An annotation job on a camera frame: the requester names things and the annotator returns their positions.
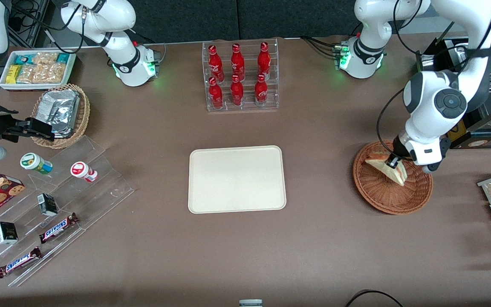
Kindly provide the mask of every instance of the aluminum foil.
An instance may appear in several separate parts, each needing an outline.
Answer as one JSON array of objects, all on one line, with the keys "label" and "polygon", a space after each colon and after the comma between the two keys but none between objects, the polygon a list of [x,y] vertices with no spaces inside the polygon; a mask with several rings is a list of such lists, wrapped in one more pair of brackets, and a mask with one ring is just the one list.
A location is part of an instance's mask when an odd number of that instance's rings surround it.
[{"label": "aluminum foil", "polygon": [[69,138],[73,135],[80,99],[74,90],[45,93],[35,118],[50,124],[55,138]]}]

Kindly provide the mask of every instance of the table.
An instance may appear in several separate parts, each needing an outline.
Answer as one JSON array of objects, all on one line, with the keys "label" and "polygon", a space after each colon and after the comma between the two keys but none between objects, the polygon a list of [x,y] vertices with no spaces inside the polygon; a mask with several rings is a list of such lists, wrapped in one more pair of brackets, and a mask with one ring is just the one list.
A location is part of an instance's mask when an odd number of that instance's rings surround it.
[{"label": "table", "polygon": [[[404,35],[424,49],[434,35]],[[327,41],[339,41],[334,37]],[[78,53],[71,82],[92,111],[87,134],[137,191],[19,288],[0,282],[0,306],[343,306],[370,288],[405,306],[491,306],[491,212],[476,182],[491,177],[491,150],[451,151],[419,212],[390,216],[353,185],[355,153],[376,141],[375,122],[404,86],[413,55],[392,38],[367,80],[336,72],[304,41],[279,39],[280,108],[208,113],[201,44],[168,46],[160,78],[124,86],[101,49]],[[2,91],[28,117],[39,93]],[[388,108],[393,138],[407,112]],[[0,142],[0,173],[22,179],[19,158],[57,151],[30,139]],[[277,145],[287,206],[279,211],[191,214],[189,154],[199,148]],[[369,295],[356,306],[393,306]]]}]

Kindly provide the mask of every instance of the red-capped bottle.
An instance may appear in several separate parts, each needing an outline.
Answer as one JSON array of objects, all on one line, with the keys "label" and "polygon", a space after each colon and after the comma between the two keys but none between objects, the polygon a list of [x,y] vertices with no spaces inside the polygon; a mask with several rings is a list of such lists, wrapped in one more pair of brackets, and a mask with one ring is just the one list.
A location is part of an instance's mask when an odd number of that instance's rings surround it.
[{"label": "red-capped bottle", "polygon": [[257,84],[255,84],[255,104],[257,107],[264,107],[266,105],[266,94],[269,87],[265,82],[265,75],[259,74],[257,76]]},{"label": "red-capped bottle", "polygon": [[269,45],[265,41],[261,43],[261,53],[259,53],[259,57],[257,58],[257,64],[259,65],[258,73],[265,75],[265,80],[269,80],[270,54],[269,54]]},{"label": "red-capped bottle", "polygon": [[222,72],[222,61],[221,57],[217,54],[217,48],[214,45],[208,47],[208,52],[210,53],[210,70],[212,76],[214,76],[218,83],[225,80],[225,73]]},{"label": "red-capped bottle", "polygon": [[237,43],[232,45],[230,62],[232,63],[232,74],[237,74],[240,77],[240,81],[243,81],[246,78],[246,63],[244,56],[240,52],[240,45]]},{"label": "red-capped bottle", "polygon": [[236,107],[242,105],[242,99],[244,97],[244,87],[240,82],[240,76],[237,74],[232,75],[232,84],[230,85],[230,93],[232,93],[232,103]]},{"label": "red-capped bottle", "polygon": [[221,87],[217,84],[217,80],[214,77],[210,77],[210,100],[214,108],[221,109],[222,108],[222,90]]}]

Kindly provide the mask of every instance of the wicker basket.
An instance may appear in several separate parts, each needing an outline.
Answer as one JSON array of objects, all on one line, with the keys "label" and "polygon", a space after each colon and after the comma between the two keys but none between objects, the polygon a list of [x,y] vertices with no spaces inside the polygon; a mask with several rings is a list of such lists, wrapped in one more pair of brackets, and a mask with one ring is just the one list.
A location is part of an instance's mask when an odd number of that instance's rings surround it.
[{"label": "wicker basket", "polygon": [[[63,86],[55,87],[54,89],[50,89],[49,92],[63,90],[74,90],[77,91],[79,95],[81,95],[81,100],[79,101],[77,111],[77,118],[75,120],[74,133],[71,137],[67,139],[55,139],[54,142],[42,138],[33,138],[33,141],[37,145],[54,149],[66,148],[78,141],[80,137],[84,135],[84,131],[86,131],[86,126],[88,125],[88,117],[90,116],[90,103],[88,101],[88,97],[86,97],[84,91],[80,87],[73,84],[66,84]],[[37,108],[39,107],[39,103],[41,103],[42,97],[43,96],[39,97],[37,103],[35,104],[35,107],[33,107],[32,117],[35,117],[35,114],[37,113]]]},{"label": "wicker basket", "polygon": [[[393,149],[392,141],[384,143]],[[407,169],[405,186],[400,186],[383,173],[365,163],[372,152],[387,152],[380,142],[363,147],[353,161],[353,180],[363,198],[374,208],[389,214],[410,214],[420,210],[431,197],[433,178],[411,161],[403,161]]]}]

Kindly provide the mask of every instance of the snickers bar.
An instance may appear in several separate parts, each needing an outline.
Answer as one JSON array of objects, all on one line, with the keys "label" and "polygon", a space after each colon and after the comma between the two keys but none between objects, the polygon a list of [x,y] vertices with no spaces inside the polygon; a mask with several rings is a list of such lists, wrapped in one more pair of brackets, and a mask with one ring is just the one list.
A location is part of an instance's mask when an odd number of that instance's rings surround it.
[{"label": "snickers bar", "polygon": [[13,270],[16,270],[17,268],[22,267],[25,264],[28,264],[29,262],[39,258],[43,258],[43,255],[41,254],[39,247],[36,247],[31,252],[18,258],[17,260],[11,262],[10,264],[0,267],[0,278],[4,278],[8,274],[10,274]]},{"label": "snickers bar", "polygon": [[53,237],[56,237],[57,235],[62,233],[69,226],[75,224],[76,222],[78,222],[78,217],[73,212],[70,216],[66,217],[65,220],[61,221],[51,229],[47,230],[42,235],[39,235],[39,238],[41,239],[41,244],[47,243],[47,241],[49,241]]}]

